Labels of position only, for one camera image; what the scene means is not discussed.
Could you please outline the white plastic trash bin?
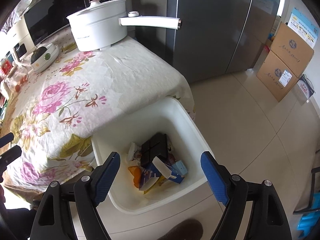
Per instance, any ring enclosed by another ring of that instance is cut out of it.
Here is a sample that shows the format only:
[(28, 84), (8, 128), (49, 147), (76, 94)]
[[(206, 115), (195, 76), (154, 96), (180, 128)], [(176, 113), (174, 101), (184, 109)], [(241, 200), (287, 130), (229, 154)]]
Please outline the white plastic trash bin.
[(98, 165), (119, 153), (120, 168), (108, 193), (121, 212), (140, 215), (202, 186), (200, 157), (210, 147), (193, 120), (166, 97), (99, 130), (92, 137)]

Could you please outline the yellow snack bag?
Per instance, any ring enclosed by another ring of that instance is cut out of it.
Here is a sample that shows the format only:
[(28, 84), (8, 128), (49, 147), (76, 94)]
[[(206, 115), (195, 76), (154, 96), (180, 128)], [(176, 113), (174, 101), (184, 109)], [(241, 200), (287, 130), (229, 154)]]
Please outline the yellow snack bag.
[(168, 181), (167, 178), (165, 178), (164, 176), (160, 176), (159, 179), (152, 185), (152, 187), (150, 187), (149, 189), (147, 189), (146, 191), (144, 191), (144, 194), (147, 194), (150, 190), (156, 189), (158, 187), (161, 187), (163, 184), (165, 184)]

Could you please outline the red white package on floor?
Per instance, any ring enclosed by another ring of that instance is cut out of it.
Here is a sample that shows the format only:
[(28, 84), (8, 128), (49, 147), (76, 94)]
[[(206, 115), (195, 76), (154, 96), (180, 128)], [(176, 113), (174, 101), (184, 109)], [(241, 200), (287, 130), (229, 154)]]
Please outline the red white package on floor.
[(301, 92), (303, 93), (306, 100), (309, 100), (313, 94), (315, 93), (314, 87), (310, 79), (307, 77), (306, 74), (303, 74), (298, 82), (298, 87), (300, 88)]

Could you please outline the light blue printed box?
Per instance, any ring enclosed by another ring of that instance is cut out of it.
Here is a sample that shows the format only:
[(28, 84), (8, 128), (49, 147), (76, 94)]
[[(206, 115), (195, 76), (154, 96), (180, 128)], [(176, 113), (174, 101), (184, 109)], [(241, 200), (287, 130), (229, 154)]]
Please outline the light blue printed box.
[(299, 10), (293, 8), (287, 26), (297, 33), (312, 49), (318, 40), (319, 28)]

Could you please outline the cream air fryer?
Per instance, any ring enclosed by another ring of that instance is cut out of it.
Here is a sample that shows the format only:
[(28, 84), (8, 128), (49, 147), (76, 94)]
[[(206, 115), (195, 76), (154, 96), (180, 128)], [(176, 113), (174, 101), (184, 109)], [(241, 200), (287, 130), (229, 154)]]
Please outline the cream air fryer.
[(17, 21), (8, 31), (7, 38), (9, 40), (10, 53), (16, 64), (36, 48), (29, 33), (24, 16), (22, 16), (20, 20)]

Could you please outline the grey white snack wrapper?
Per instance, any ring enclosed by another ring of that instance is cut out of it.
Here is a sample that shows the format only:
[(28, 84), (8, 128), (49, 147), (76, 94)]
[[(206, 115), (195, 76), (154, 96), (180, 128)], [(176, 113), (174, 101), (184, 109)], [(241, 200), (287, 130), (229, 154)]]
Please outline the grey white snack wrapper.
[(141, 147), (138, 146), (135, 142), (131, 142), (127, 155), (127, 161), (140, 161), (141, 156)]

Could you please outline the blue cardboard snack box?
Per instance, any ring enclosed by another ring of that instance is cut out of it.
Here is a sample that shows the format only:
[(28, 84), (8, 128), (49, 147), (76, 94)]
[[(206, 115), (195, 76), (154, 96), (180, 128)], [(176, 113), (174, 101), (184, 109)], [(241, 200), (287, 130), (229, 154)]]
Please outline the blue cardboard snack box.
[(165, 164), (166, 168), (158, 170), (154, 164), (150, 164), (141, 175), (139, 182), (139, 191), (148, 191), (153, 185), (161, 180), (170, 180), (180, 184), (184, 176), (180, 175), (172, 166)]

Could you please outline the glass jar with lid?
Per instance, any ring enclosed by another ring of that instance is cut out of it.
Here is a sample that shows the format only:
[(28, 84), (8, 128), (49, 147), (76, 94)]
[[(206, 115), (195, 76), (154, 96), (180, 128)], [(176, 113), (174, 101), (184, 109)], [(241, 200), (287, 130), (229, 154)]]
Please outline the glass jar with lid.
[(27, 81), (28, 71), (24, 66), (14, 66), (5, 78), (5, 83), (13, 93), (18, 93)]

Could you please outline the blue brown milk carton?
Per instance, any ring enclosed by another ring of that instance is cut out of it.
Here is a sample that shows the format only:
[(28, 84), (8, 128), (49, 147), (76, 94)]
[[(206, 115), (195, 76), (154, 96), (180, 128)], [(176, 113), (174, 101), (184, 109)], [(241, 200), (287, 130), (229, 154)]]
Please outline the blue brown milk carton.
[(179, 160), (179, 161), (175, 162), (174, 164), (172, 164), (172, 168), (174, 170), (176, 170), (176, 172), (180, 176), (185, 176), (188, 173), (188, 170), (187, 170), (186, 166), (184, 165), (183, 161), (181, 161), (181, 160)]

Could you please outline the floral tablecloth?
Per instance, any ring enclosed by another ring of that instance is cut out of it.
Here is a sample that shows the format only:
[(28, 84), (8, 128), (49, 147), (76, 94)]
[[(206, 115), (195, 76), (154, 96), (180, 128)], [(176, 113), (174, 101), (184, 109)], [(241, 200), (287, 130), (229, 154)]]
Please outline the floral tablecloth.
[(90, 169), (92, 135), (121, 116), (166, 96), (195, 116), (184, 76), (131, 37), (102, 51), (81, 52), (65, 28), (48, 43), (59, 47), (57, 59), (11, 95), (1, 127), (22, 150), (2, 185), (27, 202), (51, 181), (65, 183)]

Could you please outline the white electric cooking pot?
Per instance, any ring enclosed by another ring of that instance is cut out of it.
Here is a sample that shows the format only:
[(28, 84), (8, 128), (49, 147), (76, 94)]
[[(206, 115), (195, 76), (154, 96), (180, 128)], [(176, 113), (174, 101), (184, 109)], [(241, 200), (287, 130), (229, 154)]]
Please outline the white electric cooking pot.
[(182, 25), (180, 18), (126, 12), (126, 0), (90, 1), (89, 7), (67, 16), (67, 20), (82, 52), (103, 50), (119, 42), (127, 36), (128, 26), (178, 30)]

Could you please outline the upper cardboard box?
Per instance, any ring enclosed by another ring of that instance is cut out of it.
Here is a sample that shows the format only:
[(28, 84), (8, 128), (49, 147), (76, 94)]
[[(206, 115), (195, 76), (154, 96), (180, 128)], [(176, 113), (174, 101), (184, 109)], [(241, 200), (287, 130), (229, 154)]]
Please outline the upper cardboard box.
[(300, 77), (310, 63), (314, 50), (285, 23), (281, 22), (271, 44), (274, 52), (295, 74)]

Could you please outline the black microwave oven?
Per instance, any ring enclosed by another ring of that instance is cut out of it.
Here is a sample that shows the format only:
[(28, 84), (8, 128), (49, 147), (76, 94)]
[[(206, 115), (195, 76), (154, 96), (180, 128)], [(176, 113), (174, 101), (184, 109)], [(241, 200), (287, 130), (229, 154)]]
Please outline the black microwave oven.
[(69, 25), (67, 16), (89, 7), (92, 0), (39, 0), (24, 14), (35, 45)]

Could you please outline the orange peel piece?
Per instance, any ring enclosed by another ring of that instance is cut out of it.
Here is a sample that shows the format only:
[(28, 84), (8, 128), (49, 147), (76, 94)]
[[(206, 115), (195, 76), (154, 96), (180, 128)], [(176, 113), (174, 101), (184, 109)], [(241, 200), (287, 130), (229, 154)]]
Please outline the orange peel piece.
[(133, 184), (136, 188), (140, 188), (140, 179), (142, 176), (142, 170), (139, 166), (129, 166), (127, 168), (131, 175), (133, 176)]

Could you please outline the dark grey refrigerator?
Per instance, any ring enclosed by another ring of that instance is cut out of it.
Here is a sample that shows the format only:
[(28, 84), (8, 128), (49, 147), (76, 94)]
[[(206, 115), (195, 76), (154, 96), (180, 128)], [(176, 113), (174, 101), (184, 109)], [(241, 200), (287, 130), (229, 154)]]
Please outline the dark grey refrigerator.
[(144, 16), (177, 17), (180, 30), (137, 27), (146, 48), (189, 83), (252, 68), (272, 29), (280, 0), (132, 0)]

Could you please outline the white bowl with fruit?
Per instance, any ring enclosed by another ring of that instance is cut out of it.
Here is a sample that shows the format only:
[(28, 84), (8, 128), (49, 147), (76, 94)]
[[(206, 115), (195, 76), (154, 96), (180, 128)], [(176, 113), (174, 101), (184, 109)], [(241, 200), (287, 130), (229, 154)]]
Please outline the white bowl with fruit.
[(30, 59), (34, 72), (41, 73), (46, 70), (57, 59), (59, 51), (59, 46), (53, 43), (37, 48)]

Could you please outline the lower cardboard box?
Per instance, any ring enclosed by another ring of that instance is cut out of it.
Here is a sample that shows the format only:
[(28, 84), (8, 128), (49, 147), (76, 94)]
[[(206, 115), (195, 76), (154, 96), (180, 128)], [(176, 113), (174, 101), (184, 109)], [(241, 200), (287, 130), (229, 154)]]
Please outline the lower cardboard box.
[(257, 78), (268, 88), (278, 102), (287, 95), (298, 81), (289, 67), (272, 51), (269, 51), (257, 72)]

